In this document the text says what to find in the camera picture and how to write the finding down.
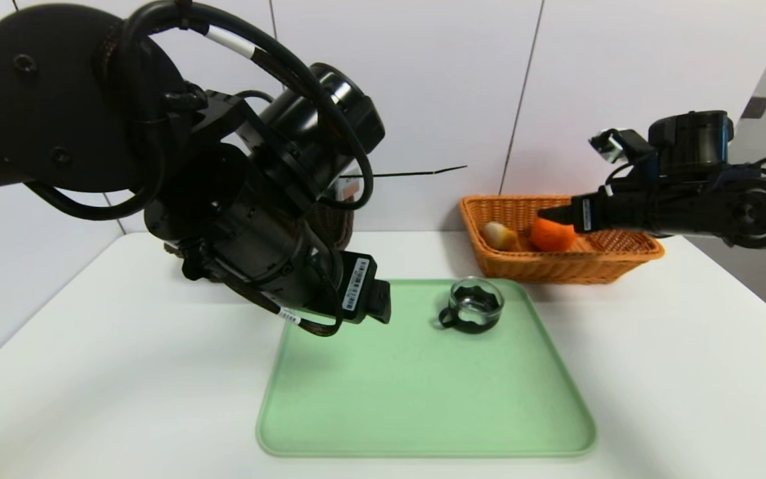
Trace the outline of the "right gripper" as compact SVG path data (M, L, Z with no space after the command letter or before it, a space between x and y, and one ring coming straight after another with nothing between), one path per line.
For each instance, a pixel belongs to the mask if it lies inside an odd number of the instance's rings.
M540 209L538 218L573 226L582 234L602 230L635 230L636 198L632 194L611 194L606 190L572 197L571 204Z

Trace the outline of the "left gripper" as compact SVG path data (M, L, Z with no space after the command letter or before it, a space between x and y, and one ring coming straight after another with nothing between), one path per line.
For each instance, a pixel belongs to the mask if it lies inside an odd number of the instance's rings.
M371 255L352 251L339 251L341 276L337 285L338 305L327 300L327 315L335 318L342 313L343 321L362 323L368 316L382 324L391 321L391 285L385 280L374 279L376 261Z

